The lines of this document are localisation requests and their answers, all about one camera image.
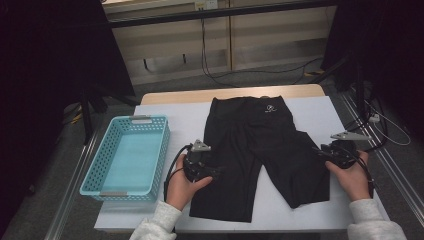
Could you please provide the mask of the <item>white wall socket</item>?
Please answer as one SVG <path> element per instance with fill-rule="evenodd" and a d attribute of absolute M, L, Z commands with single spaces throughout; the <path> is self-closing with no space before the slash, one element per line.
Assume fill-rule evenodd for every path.
<path fill-rule="evenodd" d="M 196 0 L 194 6 L 196 10 L 214 10 L 218 8 L 218 0 Z"/>

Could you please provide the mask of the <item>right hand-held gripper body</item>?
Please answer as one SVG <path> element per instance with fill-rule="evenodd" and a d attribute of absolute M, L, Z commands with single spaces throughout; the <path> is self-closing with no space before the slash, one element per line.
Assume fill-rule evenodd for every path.
<path fill-rule="evenodd" d="M 371 139 L 370 136 L 348 131 L 333 134 L 331 138 L 331 143 L 321 145 L 320 155 L 342 169 L 350 168 L 359 159 L 355 142 Z"/>

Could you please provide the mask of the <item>black curtain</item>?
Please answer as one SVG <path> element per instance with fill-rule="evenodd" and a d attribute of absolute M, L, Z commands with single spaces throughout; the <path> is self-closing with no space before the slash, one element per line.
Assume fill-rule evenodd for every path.
<path fill-rule="evenodd" d="M 340 0 L 321 68 L 347 55 L 341 87 L 361 67 L 374 93 L 424 141 L 424 0 Z"/>
<path fill-rule="evenodd" d="M 0 235 L 71 103 L 134 93 L 104 0 L 0 0 Z"/>

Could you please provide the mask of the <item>person's left hand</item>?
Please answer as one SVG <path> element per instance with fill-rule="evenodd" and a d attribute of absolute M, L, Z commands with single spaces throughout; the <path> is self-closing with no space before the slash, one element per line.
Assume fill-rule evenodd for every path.
<path fill-rule="evenodd" d="M 172 172 L 166 194 L 165 202 L 182 211 L 191 201 L 195 193 L 209 185 L 213 178 L 205 177 L 197 182 L 190 182 L 185 176 L 183 162 L 185 154 L 181 154 L 176 161 L 176 169 Z"/>

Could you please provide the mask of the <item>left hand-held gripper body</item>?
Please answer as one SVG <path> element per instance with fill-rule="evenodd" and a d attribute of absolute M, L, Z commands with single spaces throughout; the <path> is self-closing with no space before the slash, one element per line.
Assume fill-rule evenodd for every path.
<path fill-rule="evenodd" d="M 185 176 L 190 182 L 197 182 L 212 176 L 213 170 L 208 166 L 211 147 L 197 139 L 188 149 L 183 161 Z"/>

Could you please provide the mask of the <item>white table cover sheet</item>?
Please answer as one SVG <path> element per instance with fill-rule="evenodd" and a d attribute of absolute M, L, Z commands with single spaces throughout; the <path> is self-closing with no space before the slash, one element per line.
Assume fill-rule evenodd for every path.
<path fill-rule="evenodd" d="M 289 98 L 285 101 L 298 130 L 309 134 L 315 144 L 328 143 L 330 136 L 344 127 L 329 97 Z M 168 117 L 171 130 L 164 168 L 168 169 L 182 146 L 203 137 L 210 104 L 181 103 L 140 105 L 137 115 L 162 114 Z M 350 200 L 337 179 L 330 178 L 330 199 L 292 209 L 261 170 L 250 223 L 194 218 L 185 209 L 176 224 L 178 233 L 281 233 L 343 231 L 353 222 Z M 108 233 L 132 232 L 150 218 L 156 205 L 142 202 L 106 201 L 94 228 Z"/>

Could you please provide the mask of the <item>black shorts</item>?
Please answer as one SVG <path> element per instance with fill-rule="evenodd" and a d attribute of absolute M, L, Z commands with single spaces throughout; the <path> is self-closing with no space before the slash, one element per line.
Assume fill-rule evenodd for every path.
<path fill-rule="evenodd" d="M 191 217 L 250 222 L 262 169 L 292 209 L 330 199 L 317 145 L 296 128 L 281 97 L 213 99 L 204 143 L 211 151 L 202 160 L 220 174 L 195 194 Z"/>

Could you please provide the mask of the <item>black stand leg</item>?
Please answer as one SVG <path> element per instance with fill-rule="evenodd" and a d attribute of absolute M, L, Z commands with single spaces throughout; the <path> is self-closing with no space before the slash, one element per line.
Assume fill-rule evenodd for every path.
<path fill-rule="evenodd" d="M 354 88 L 355 88 L 355 100 L 356 100 L 356 109 L 360 117 L 366 116 L 365 110 L 365 94 L 364 94 L 364 74 L 363 67 L 360 62 L 353 54 L 347 54 L 338 60 L 334 65 L 325 70 L 321 75 L 315 77 L 311 84 L 320 84 L 322 81 L 327 79 L 329 76 L 334 75 L 337 72 L 340 72 L 343 68 L 350 66 L 355 69 L 354 73 Z"/>
<path fill-rule="evenodd" d="M 128 106 L 135 107 L 138 103 L 135 100 L 129 99 L 126 96 L 119 95 L 113 91 L 102 87 L 100 85 L 91 84 L 81 89 L 80 94 L 80 105 L 84 123 L 85 139 L 84 144 L 87 145 L 91 137 L 93 136 L 94 130 L 91 121 L 90 108 L 96 113 L 105 113 L 108 109 L 108 105 L 104 100 L 104 97 L 111 97 L 124 103 Z"/>

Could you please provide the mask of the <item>black horizontal bar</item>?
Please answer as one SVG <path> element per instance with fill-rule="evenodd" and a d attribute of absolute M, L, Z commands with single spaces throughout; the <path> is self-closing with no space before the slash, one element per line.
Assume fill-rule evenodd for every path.
<path fill-rule="evenodd" d="M 273 3 L 265 5 L 252 5 L 242 7 L 221 8 L 216 10 L 201 10 L 184 13 L 173 13 L 159 16 L 123 18 L 109 20 L 111 28 L 123 28 L 161 23 L 181 22 L 189 20 L 210 19 L 269 12 L 281 12 L 291 10 L 304 10 L 311 8 L 337 6 L 341 0 L 295 0 L 291 2 Z"/>

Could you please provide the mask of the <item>light blue plastic basket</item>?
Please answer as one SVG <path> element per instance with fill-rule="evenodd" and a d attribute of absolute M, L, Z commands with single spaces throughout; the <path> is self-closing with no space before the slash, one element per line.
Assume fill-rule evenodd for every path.
<path fill-rule="evenodd" d="M 98 201 L 154 202 L 170 139 L 164 115 L 113 118 L 80 187 Z"/>

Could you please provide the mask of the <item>person's right hand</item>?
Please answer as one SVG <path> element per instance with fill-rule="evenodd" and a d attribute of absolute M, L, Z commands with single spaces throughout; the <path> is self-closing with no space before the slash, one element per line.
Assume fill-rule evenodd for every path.
<path fill-rule="evenodd" d="M 355 163 L 348 169 L 341 169 L 330 161 L 326 161 L 325 166 L 336 176 L 352 202 L 371 198 L 366 172 L 359 163 Z"/>

